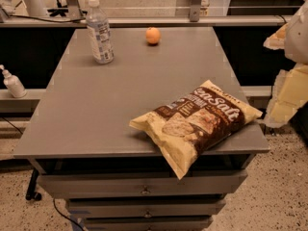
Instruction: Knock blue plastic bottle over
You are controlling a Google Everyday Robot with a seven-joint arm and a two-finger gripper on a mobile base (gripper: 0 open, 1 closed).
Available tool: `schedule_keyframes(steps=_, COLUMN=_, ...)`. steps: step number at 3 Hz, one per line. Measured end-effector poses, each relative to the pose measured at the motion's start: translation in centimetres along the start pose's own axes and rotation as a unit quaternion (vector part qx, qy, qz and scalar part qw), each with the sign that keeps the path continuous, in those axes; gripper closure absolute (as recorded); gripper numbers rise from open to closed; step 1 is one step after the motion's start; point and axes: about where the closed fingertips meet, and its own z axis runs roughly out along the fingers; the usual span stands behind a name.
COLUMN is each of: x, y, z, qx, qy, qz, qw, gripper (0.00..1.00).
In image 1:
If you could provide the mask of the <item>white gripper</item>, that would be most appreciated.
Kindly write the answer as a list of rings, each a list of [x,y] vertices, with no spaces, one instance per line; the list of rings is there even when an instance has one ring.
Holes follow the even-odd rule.
[[[279,128],[308,102],[308,0],[293,15],[289,24],[281,26],[263,46],[285,50],[285,57],[297,63],[289,71],[281,70],[276,76],[269,101],[265,124]]]

